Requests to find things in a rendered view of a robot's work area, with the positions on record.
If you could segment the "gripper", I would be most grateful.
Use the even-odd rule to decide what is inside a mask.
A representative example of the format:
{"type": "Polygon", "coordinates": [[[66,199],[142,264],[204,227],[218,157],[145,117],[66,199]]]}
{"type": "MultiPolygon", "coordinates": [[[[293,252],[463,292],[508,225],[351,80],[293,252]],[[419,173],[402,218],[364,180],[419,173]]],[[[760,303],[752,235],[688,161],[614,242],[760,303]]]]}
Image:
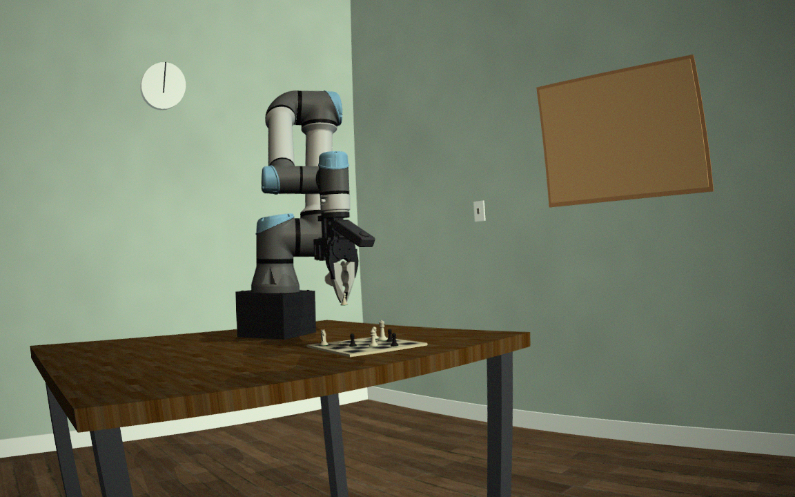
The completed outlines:
{"type": "Polygon", "coordinates": [[[350,217],[350,213],[340,211],[321,214],[322,216],[318,216],[318,221],[322,221],[322,238],[327,239],[313,239],[313,258],[319,261],[326,260],[329,273],[325,276],[325,281],[327,285],[334,287],[335,295],[340,303],[343,303],[344,293],[345,302],[347,302],[357,274],[359,259],[355,244],[333,229],[333,223],[335,220],[350,217]],[[345,261],[337,263],[341,259],[345,259],[346,263],[345,261]],[[344,291],[343,286],[345,286],[344,291]]]}

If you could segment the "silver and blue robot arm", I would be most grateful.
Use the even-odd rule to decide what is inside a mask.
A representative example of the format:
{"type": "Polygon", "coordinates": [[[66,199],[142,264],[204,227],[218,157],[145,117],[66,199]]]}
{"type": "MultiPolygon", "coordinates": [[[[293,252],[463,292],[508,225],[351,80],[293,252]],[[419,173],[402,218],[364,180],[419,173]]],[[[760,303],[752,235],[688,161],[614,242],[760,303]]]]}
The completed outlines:
{"type": "MultiPolygon", "coordinates": [[[[327,90],[292,90],[269,104],[265,117],[269,125],[268,166],[262,168],[262,192],[305,194],[305,208],[300,218],[289,213],[257,221],[252,292],[299,292],[293,257],[313,257],[313,239],[322,238],[318,216],[351,209],[348,155],[333,151],[333,133],[342,121],[340,95],[327,90]],[[306,135],[306,166],[293,167],[294,123],[301,125],[306,135]]],[[[372,235],[349,220],[335,220],[333,229],[357,246],[373,246],[375,242],[372,235]]]]}

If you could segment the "black and cream chessboard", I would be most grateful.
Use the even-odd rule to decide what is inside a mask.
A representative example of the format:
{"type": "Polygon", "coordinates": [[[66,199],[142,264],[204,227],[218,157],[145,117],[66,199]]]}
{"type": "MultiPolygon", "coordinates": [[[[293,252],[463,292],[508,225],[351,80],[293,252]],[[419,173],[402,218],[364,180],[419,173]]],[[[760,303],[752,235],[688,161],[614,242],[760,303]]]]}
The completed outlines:
{"type": "Polygon", "coordinates": [[[369,353],[384,353],[387,351],[397,351],[401,349],[410,349],[410,347],[423,347],[428,346],[428,343],[425,342],[409,342],[409,340],[400,340],[395,339],[398,343],[398,346],[391,347],[392,342],[379,342],[379,340],[375,339],[378,343],[377,347],[370,347],[371,338],[362,338],[362,339],[355,339],[354,342],[357,344],[356,347],[350,347],[351,340],[344,340],[343,342],[327,342],[328,345],[321,346],[320,344],[307,344],[307,347],[311,347],[312,349],[317,349],[321,351],[327,351],[329,353],[338,353],[338,355],[348,356],[348,358],[354,358],[354,356],[359,355],[368,355],[369,353]]]}

